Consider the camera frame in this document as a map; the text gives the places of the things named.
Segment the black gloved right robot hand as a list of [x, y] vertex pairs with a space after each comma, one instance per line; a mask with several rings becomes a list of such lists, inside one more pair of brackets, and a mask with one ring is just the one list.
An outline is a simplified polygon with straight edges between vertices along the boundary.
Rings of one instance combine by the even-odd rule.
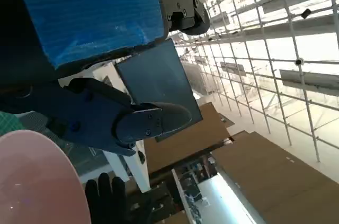
[[127, 214], [125, 182], [101, 173], [97, 180], [88, 180], [85, 195], [91, 223], [131, 223]]

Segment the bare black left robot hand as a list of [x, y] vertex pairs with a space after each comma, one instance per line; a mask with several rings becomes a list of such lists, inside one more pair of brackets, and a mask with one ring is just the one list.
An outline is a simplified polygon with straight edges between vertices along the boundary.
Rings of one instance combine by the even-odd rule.
[[1, 0], [1, 110], [132, 156], [202, 119], [168, 34], [209, 26], [199, 0]]

